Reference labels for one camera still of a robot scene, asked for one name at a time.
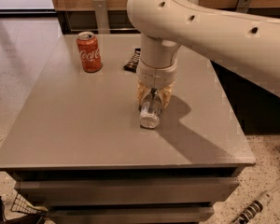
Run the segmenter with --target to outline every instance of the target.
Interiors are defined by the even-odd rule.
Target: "can top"
[[[77,39],[79,40],[90,40],[94,37],[94,33],[92,32],[82,32],[77,35]]]

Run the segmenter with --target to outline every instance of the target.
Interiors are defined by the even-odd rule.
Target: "floor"
[[[61,36],[55,18],[0,19],[0,146]],[[260,193],[280,184],[280,135],[246,138],[257,164],[245,168],[238,189],[226,202],[216,203],[215,214],[203,224],[231,223]],[[19,216],[9,211],[16,195],[14,184],[8,175],[0,173],[0,195],[7,218]],[[280,224],[280,189],[249,223]]]

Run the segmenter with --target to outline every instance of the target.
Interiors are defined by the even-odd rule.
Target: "soda can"
[[[99,44],[94,33],[79,33],[77,47],[84,71],[97,72],[102,68]]]

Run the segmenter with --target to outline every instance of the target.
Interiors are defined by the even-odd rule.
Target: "white robotic arm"
[[[197,3],[128,0],[129,18],[142,33],[140,83],[153,90],[172,84],[183,45],[280,97],[280,20]]]

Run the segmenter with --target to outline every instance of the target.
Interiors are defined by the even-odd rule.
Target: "red soda can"
[[[84,71],[96,72],[102,68],[99,45],[94,33],[79,33],[77,47]]]

